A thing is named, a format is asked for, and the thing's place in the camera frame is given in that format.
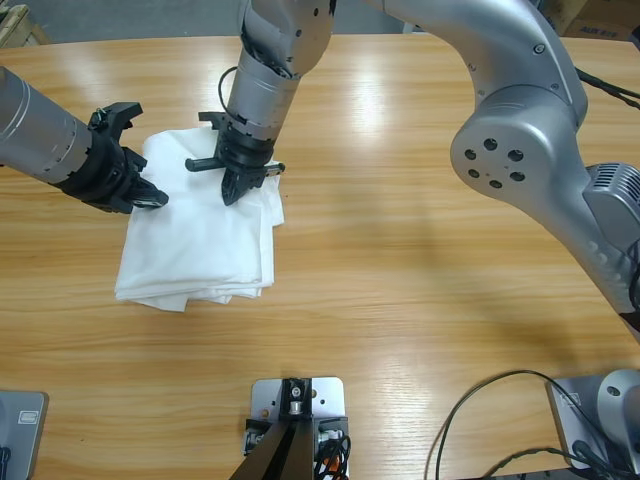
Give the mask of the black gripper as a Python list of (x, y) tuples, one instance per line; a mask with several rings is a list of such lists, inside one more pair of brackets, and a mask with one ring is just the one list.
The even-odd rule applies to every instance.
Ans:
[(156, 209), (169, 196), (141, 176), (147, 160), (108, 135), (92, 133), (84, 164), (55, 187), (108, 213), (131, 214), (135, 207)]
[(243, 134), (227, 118), (201, 118), (211, 123), (217, 143), (211, 157), (185, 160), (190, 172), (226, 169), (221, 194), (223, 203), (231, 206), (253, 188), (260, 188), (265, 175), (280, 175), (285, 165), (272, 160), (274, 142)]

